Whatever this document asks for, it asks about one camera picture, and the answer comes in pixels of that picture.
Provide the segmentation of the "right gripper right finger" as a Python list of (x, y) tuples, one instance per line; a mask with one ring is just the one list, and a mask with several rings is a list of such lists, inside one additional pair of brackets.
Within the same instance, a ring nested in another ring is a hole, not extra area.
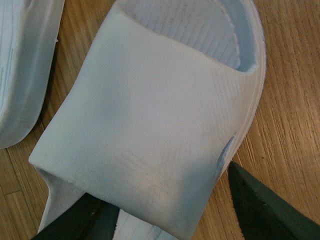
[(246, 240), (318, 240), (320, 226), (232, 161), (228, 181)]

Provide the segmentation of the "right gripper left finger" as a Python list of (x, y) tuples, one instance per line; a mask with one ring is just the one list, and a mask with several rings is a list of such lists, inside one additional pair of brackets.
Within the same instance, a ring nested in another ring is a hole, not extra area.
[(34, 240), (111, 240), (120, 209), (85, 193)]

